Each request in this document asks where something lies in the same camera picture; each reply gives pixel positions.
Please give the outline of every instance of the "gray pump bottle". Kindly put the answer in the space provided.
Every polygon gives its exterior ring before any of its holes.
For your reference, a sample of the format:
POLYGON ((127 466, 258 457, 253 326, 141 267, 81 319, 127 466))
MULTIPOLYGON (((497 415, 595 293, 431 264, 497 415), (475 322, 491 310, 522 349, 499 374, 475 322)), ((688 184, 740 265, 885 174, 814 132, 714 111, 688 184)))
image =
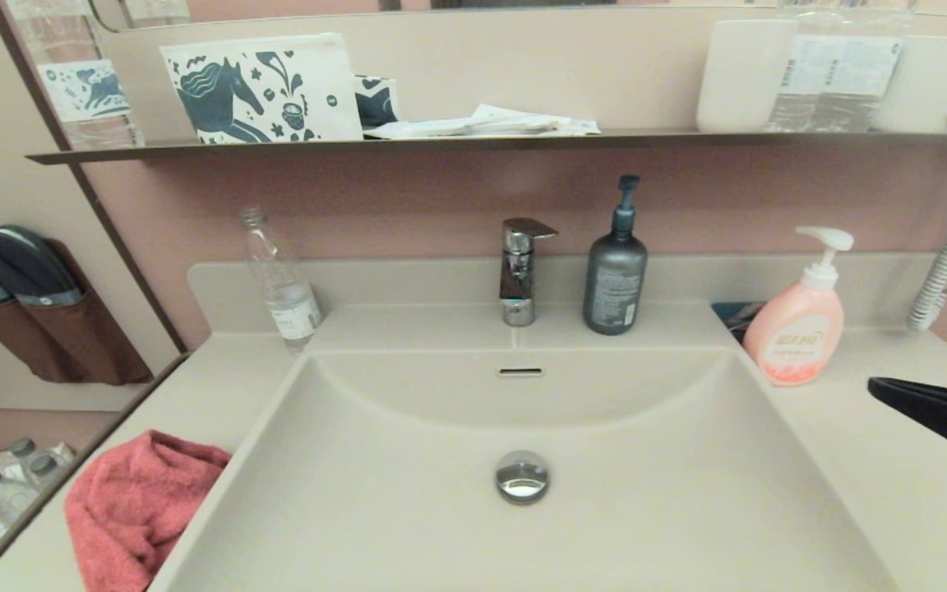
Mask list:
POLYGON ((612 213, 612 232, 594 241, 587 260, 583 319, 602 335, 627 333, 638 317, 648 252, 632 235, 635 228, 636 175, 620 177, 623 200, 612 213))

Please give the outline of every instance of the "pink soap dispenser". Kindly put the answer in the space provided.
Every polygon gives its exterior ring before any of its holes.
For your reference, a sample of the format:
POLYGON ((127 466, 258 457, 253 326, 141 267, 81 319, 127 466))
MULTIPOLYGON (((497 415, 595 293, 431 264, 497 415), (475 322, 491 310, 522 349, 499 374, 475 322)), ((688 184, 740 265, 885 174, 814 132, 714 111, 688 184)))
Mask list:
POLYGON ((817 378, 843 333, 843 305, 835 293, 838 273, 831 260, 835 252, 853 248, 853 236, 824 226, 799 226, 796 232, 825 244, 824 258, 766 303, 744 336, 744 349, 775 386, 817 378))

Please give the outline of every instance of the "sink drain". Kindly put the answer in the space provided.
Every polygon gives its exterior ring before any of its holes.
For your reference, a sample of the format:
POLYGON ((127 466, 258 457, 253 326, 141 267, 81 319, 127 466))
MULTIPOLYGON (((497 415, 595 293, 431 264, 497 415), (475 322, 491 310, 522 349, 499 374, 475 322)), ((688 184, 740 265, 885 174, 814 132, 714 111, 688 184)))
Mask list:
POLYGON ((518 506, 540 501, 549 484, 546 461, 534 452, 511 452, 496 465, 496 487, 499 493, 505 501, 518 506))

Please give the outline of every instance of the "chrome faucet handle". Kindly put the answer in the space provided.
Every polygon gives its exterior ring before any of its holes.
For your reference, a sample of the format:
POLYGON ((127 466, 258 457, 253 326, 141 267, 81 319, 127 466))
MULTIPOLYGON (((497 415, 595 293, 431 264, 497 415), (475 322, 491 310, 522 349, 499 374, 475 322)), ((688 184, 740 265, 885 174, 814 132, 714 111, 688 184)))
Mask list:
POLYGON ((537 238, 557 236, 557 231, 531 218, 510 218, 503 221, 503 251, 511 255, 527 255, 533 251, 537 238))

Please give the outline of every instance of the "soap dispenser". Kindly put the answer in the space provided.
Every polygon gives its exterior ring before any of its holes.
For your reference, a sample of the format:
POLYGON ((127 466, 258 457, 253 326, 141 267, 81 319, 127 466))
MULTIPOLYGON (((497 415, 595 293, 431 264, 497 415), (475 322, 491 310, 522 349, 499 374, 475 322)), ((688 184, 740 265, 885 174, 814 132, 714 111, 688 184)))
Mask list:
POLYGON ((594 241, 587 259, 583 319, 603 335, 627 333, 638 316, 648 251, 635 238, 635 189, 641 178, 620 177, 623 192, 612 213, 612 232, 594 241))
POLYGON ((831 260, 837 251, 853 248, 853 236, 824 226, 799 226, 796 232, 825 244, 824 257, 766 303, 744 336, 744 349, 775 386, 817 378, 843 333, 843 305, 835 293, 838 272, 831 260))

